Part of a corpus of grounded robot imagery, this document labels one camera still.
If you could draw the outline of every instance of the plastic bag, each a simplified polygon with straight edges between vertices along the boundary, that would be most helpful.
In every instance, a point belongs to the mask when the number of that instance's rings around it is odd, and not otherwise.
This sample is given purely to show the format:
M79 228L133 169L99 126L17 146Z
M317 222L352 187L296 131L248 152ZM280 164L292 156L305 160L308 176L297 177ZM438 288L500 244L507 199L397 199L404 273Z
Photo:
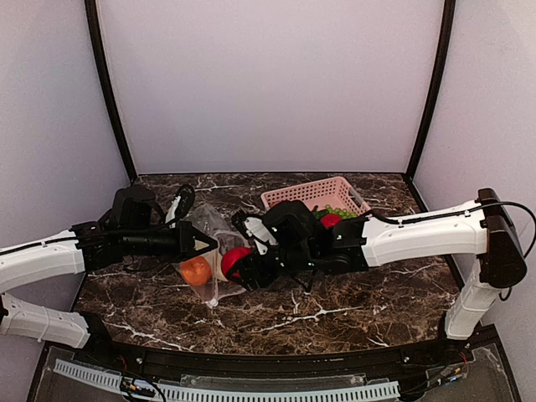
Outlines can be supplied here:
M221 260L227 251L235 247L246 247L247 242L227 225L218 211L210 204L197 207L185 220L218 241L218 248L199 257L175 265L175 269L209 307L218 306L219 299L239 295L245 289L227 281L221 272Z

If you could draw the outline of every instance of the lavender wall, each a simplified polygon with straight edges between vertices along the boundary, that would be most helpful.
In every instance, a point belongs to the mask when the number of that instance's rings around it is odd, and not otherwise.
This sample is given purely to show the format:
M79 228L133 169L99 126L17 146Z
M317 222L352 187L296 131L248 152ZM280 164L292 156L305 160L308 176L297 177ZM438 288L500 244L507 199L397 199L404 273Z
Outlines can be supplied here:
M7 0L0 13L0 247L98 218L127 184L99 87L84 4ZM11 293L69 309L80 277ZM26 400L41 346L0 338L1 401Z
M416 174L431 209L475 198L482 187L536 209L536 3L458 2L451 47L434 120ZM512 210L526 247L533 225ZM536 260L495 322L523 400L533 400L536 367ZM470 259L458 259L466 276Z
M403 171L442 2L100 2L141 173Z

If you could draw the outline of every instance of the red ball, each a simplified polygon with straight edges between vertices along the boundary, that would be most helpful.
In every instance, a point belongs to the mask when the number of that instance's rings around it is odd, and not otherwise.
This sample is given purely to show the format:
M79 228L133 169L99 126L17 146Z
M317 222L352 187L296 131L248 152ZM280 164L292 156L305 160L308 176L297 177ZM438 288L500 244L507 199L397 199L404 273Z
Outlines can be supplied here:
M237 247L236 249L227 251L227 253L224 255L224 258L221 260L221 271L224 276L229 280L232 280L233 277L240 278L240 273L238 272L235 272L231 277L227 276L227 272L230 271L236 261L242 260L249 254L251 254L251 249L247 247Z
M324 216L320 221L324 225L324 228L329 229L338 224L341 220L343 220L340 216L336 214L327 214Z

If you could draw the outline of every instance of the black edge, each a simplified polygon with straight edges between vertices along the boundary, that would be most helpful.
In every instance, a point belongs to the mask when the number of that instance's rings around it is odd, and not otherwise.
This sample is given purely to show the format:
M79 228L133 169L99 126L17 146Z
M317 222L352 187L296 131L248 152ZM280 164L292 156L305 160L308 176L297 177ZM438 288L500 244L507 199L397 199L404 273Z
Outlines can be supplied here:
M41 349L39 361L37 362L37 366L35 367L35 371L33 372L32 382L30 383L30 391L28 392L26 402L35 401L35 397L37 396L37 391L39 389L39 382L41 381L41 377L43 377L44 364L46 363L47 357L49 356L50 346L51 343L46 341L44 343L43 348Z
M236 174L236 173L244 173L244 174L249 174L249 173L256 173L256 174L261 174L261 173L268 173L268 174L287 174L287 173L291 173L291 174L296 174L296 173L300 173L300 174L310 174L310 173L322 173L322 174L405 174L404 172L354 172L354 171L340 171L340 170L337 170L337 171L333 171L333 172L324 172L324 171L318 171L318 172L289 172L289 171L285 171L285 170L274 170L274 171L269 171L269 172L246 172L246 171L235 171L235 170L225 170L225 171L221 171L221 172L180 172L180 173L142 173L140 174L141 177L146 177L146 176L181 176L181 175L184 175L184 174Z
M85 280L87 279L87 272L84 272L84 277L82 278L82 281L80 281L80 286L78 287L78 290L76 291L75 299L73 300L73 304L70 306L70 312L73 312L76 306L76 302L78 301L78 298L80 297L80 293L82 292L82 288L84 287ZM35 371L33 372L32 377L32 383L30 384L30 391L28 392L28 397L26 399L26 402L32 402L35 400L35 397L37 396L37 390L39 387L39 382L41 381L41 377L43 375L43 366L47 360L47 357L49 356L49 350L50 346L56 346L55 343L51 343L49 341L45 341L43 348L41 349L41 354L39 355L39 361L37 362L37 366L35 367Z
M385 377L390 380L404 380L414 378L416 375L424 375L424 370L405 367L401 363L402 357L425 351L430 347L433 348L436 342L430 340L393 348L309 356L239 356L176 352L116 342L113 343L113 346L118 353L125 357L131 371L154 380L177 380L183 374L223 378L277 379L360 373L366 373L369 380ZM521 402L508 358L495 326L487 325L478 328L468 342L470 344L469 350L491 344L497 346L513 397L516 402ZM32 398L37 393L39 379L50 346L74 352L75 360L95 364L95 361L87 358L84 353L79 353L79 350L57 343L45 344L44 353L34 375L28 402L32 402ZM141 358L143 363L135 363L137 358Z
M417 203L417 206L419 207L421 212L428 212L428 208L425 205L425 202L423 201L422 197L420 196L419 190L417 190L417 187L413 183L413 180L407 173L402 174L402 178L404 179L404 183L408 186L408 189L410 190L411 195L413 196L413 199ZM465 282L463 280L463 277L461 277L460 268L458 268L458 264L452 257L452 255L443 255L445 258L445 262L451 269L451 274L454 277L454 281L458 285L458 288L461 290L462 287L465 285Z
M417 131L417 139L415 140L413 152L411 153L410 164L406 171L406 174L411 178L413 178L417 172L420 157L425 149L425 142L428 137L428 131L430 130L434 109L436 108L437 96L439 95L439 89L441 87L441 79L443 78L443 71L445 70L446 55L449 49L449 42L451 41L455 7L456 0L445 0L441 31L437 43L437 51L435 52L434 69L432 70L428 96L426 97L425 108L422 112L419 130Z
M508 378L508 384L510 385L510 390L512 391L513 399L516 402L521 402L521 395L519 394L519 389L518 389L518 385L516 384L516 379L513 377L512 367L510 366L510 362L508 361L506 351L504 350L503 342L501 342L501 338L498 335L497 335L497 341L495 342L495 344L497 345L497 351L499 352L502 365L504 366L504 371Z
M128 178L131 183L133 183L134 180L137 179L137 172L134 167L134 161L132 161L130 149L126 142L125 132L123 131L121 118L119 117L119 111L117 110L116 98L111 87L110 72L108 71L104 45L102 44L101 26L99 24L96 0L85 0L85 15L90 29L91 46L93 47L95 64L101 82L100 87L106 103L106 109L108 110L108 116L110 117L111 128L114 132L117 146L119 147L123 165L125 165L126 174L128 174Z

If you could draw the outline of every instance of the black frame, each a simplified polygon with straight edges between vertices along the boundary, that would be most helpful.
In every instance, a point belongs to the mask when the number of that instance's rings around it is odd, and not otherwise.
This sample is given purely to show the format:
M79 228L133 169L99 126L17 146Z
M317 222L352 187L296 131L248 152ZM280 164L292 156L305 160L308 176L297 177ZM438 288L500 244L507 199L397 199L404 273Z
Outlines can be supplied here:
M134 166L131 151L126 142L125 132L123 131L123 125L121 124L121 118L119 117L119 110L117 109L114 90L111 86L110 72L108 70L108 64L106 63L106 55L102 43L100 31L101 25L99 24L99 13L96 0L85 0L85 15L90 30L95 65L101 82L100 87L102 89L102 95L104 96L104 102L106 103L106 109L108 110L108 116L110 117L111 129L114 132L114 137L116 138L117 147L119 148L126 174L128 174L131 183L134 183L137 179L136 167Z
M478 328L468 342L466 354L470 359L472 358L472 350L492 344L496 345L507 375L508 385L512 390L513 399L516 402L521 402L512 369L495 326L487 325ZM88 358L79 349L46 342L38 367L33 375L27 402L34 401L44 364L49 350L53 346L73 352L78 361L94 365L96 363L94 359ZM365 374L367 380L389 378L392 381L405 381L406 384L420 384L426 379L427 367L415 367L415 365L424 363L423 359L428 358L431 353L441 352L438 350L438 341L436 340L350 353L267 357L175 352L116 342L112 346L125 358L129 370L134 374L154 380L175 381L184 374L225 379L306 379Z
M456 0L445 0L443 6L443 18L441 20L441 30L437 44L437 51L435 53L434 69L432 70L432 75L430 78L428 96L426 97L425 107L420 120L419 130L417 132L417 138L411 153L410 163L405 172L410 179L413 179L417 171L417 167L419 166L420 157L422 156L422 152L425 148L426 138L428 137L428 131L430 130L430 124L434 115L434 109L436 108L437 96L439 95L441 79L443 77L443 71L445 70L446 56L451 40L455 7ZM117 109L116 98L111 85L110 72L106 63L106 55L104 45L102 43L100 31L101 26L99 23L96 0L85 0L85 13L90 30L95 64L101 82L100 87L106 103L106 109L108 110L108 116L110 117L111 127L116 138L117 147L119 148L123 165L125 166L131 183L133 183L137 179L137 171L132 160L131 151L126 141L125 132L123 130L121 118Z
M446 56L454 20L456 0L445 0L443 17L441 21L441 31L435 54L435 63L430 78L430 87L426 98L423 114L420 121L417 138L411 154L409 166L402 174L408 189L413 195L420 210L425 212L422 197L416 189L413 178L419 166L420 157L425 147L425 141L430 129L437 97L441 87L441 79L446 64ZM111 126L114 132L121 159L125 166L131 183L137 179L137 171L131 157L131 152L126 141L125 132L121 124L121 118L117 109L116 99L111 85L109 70L106 63L106 55L101 37L98 10L96 0L85 0L85 11L90 31L91 44L95 57L95 64L99 74L100 86L110 117ZM460 271L451 255L446 255L446 263L451 269L456 284L462 288L464 281ZM71 307L71 311L78 300L80 290L85 282L80 283L80 289ZM508 382L516 401L521 402L521 397L515 383L508 358L505 354L497 330L493 325L478 327L471 338L471 347L478 348L494 343L502 359L502 363L507 373ZM233 355L209 355L201 353L183 353L167 351L155 348L144 348L126 343L113 343L129 362L129 367L135 367L135 371L142 375L157 376L165 379L179 378L181 374L202 374L225 377L241 378L281 378L283 373L287 378L291 377L311 377L319 375L341 375L366 372L368 379L389 377L392 380L404 380L408 376L416 376L415 370L408 371L401 364L404 357L411 357L412 361L419 360L423 353L426 354L433 348L436 341L424 341L412 343L393 348L381 348L360 352L338 353L334 355L312 355L312 356L233 356ZM51 346L63 348L77 352L65 345L58 345L46 342L41 353L38 366L35 370L33 381L27 401L33 400L39 385L40 374L48 356ZM87 360L83 353L77 353L80 360Z
M430 79L430 88L426 97L425 108L420 119L419 131L417 139L411 153L410 164L406 170L406 174L413 180L417 167L419 166L420 157L425 149L426 138L430 130L430 124L436 109L437 96L441 87L441 79L445 70L446 56L449 50L451 41L452 23L454 21L454 10L456 8L456 0L445 0L443 7L443 19L441 20L441 30L439 33L439 41L437 43L437 51L435 52L434 69Z

